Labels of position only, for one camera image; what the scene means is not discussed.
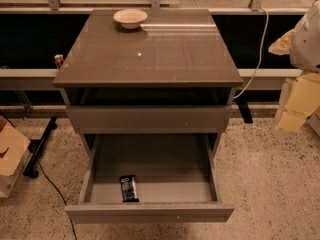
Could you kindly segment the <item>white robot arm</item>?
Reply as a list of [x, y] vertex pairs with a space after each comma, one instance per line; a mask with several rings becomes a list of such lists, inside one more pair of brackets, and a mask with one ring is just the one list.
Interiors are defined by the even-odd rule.
[[320, 0], [316, 0], [296, 26], [272, 43], [268, 52], [288, 55], [292, 66], [320, 72]]

